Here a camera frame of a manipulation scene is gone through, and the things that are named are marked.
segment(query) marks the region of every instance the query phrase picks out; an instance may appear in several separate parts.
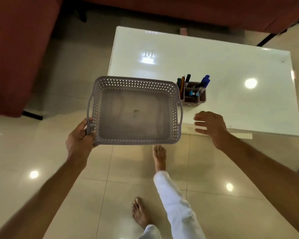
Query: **right hand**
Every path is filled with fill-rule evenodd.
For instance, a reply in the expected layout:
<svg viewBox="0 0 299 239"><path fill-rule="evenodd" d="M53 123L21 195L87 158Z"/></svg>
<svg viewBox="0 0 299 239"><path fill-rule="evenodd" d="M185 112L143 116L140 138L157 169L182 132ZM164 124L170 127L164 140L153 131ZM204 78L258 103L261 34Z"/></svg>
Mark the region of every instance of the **right hand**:
<svg viewBox="0 0 299 239"><path fill-rule="evenodd" d="M194 120L199 121L195 122L196 126L204 126L207 128L207 130L196 128L195 131L211 136L215 147L220 149L221 141L223 140L224 136L229 134L223 117L213 112L201 111L195 114Z"/></svg>

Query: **forearm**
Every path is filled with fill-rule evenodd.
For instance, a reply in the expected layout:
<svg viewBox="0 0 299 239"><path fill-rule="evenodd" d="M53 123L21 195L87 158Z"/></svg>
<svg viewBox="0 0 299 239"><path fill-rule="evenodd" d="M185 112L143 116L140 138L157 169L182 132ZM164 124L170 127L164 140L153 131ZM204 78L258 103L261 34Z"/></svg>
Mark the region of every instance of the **forearm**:
<svg viewBox="0 0 299 239"><path fill-rule="evenodd" d="M299 174L229 133L221 140L220 149L299 232Z"/></svg>
<svg viewBox="0 0 299 239"><path fill-rule="evenodd" d="M0 229L0 238L43 238L84 165L67 160Z"/></svg>

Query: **white trousers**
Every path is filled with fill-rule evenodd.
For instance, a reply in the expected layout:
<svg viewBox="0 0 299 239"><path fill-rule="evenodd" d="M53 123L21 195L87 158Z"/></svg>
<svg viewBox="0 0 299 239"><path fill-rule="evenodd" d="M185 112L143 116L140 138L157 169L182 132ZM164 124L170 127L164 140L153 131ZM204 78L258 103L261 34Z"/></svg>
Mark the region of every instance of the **white trousers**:
<svg viewBox="0 0 299 239"><path fill-rule="evenodd" d="M154 183L167 212L173 239L205 239L195 212L168 173L157 172ZM148 225L139 239L161 239L161 234L155 225Z"/></svg>

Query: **basket bottom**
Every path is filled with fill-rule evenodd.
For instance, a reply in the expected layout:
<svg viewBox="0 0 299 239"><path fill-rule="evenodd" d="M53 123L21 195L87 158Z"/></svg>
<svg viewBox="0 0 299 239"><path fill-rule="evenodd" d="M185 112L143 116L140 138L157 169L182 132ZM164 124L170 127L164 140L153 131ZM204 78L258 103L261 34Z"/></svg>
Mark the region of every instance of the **basket bottom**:
<svg viewBox="0 0 299 239"><path fill-rule="evenodd" d="M104 89L99 135L103 139L163 143L171 137L171 98L168 92Z"/></svg>

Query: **hand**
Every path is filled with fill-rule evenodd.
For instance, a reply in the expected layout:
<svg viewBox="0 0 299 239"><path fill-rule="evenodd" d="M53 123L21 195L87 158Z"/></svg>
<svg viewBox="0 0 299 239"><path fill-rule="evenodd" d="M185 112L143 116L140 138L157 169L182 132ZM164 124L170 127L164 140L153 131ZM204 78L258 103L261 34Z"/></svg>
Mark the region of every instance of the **hand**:
<svg viewBox="0 0 299 239"><path fill-rule="evenodd" d="M220 149L221 141L227 134L229 134L223 117L213 112L202 111L195 114L194 120L200 121L195 122L196 126L204 126L207 128L207 130L196 128L195 131L211 136L215 147Z"/></svg>
<svg viewBox="0 0 299 239"><path fill-rule="evenodd" d="M74 160L78 164L82 164L85 168L88 156L94 148L93 142L95 133L86 135L87 120L84 119L77 127L68 135L65 145L68 149L68 160Z"/></svg>

